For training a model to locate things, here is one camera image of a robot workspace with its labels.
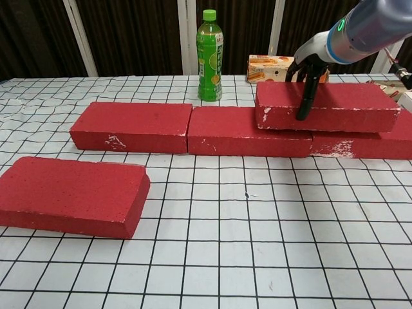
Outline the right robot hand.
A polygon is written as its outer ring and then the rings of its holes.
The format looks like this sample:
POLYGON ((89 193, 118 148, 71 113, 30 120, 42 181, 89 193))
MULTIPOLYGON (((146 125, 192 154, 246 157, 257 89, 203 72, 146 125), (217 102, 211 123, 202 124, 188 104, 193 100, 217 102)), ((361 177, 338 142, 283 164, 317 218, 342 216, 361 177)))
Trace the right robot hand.
POLYGON ((295 73, 297 73, 297 82, 305 80, 303 97, 296 115, 297 120, 305 120, 309 115, 320 78, 332 63, 326 51, 327 37, 328 31, 317 33, 306 41, 297 49, 294 54, 294 61, 287 69, 286 82, 291 82, 295 73))

